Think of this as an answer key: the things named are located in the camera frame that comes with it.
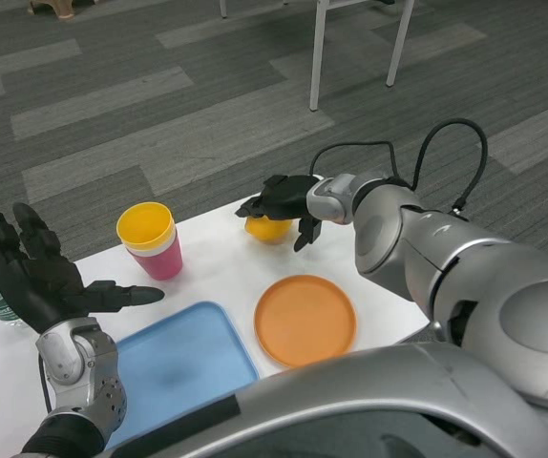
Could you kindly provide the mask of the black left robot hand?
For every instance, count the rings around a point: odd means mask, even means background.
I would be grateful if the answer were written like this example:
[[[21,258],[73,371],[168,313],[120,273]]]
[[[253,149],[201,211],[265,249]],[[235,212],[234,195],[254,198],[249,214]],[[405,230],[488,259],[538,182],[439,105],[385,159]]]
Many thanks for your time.
[[[149,286],[95,281],[86,286],[75,263],[61,253],[57,234],[27,204],[17,202],[15,228],[0,212],[0,293],[12,311],[39,334],[92,313],[158,302],[165,293]]]

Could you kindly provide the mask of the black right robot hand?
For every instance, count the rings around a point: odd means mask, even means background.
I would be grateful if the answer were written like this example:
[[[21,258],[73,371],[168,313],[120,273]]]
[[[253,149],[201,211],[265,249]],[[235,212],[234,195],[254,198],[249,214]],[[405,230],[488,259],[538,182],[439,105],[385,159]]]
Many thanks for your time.
[[[297,219],[299,237],[294,243],[294,251],[299,252],[321,234],[322,221],[307,209],[308,191],[318,182],[313,175],[272,176],[263,183],[261,193],[246,200],[235,215],[239,218]]]

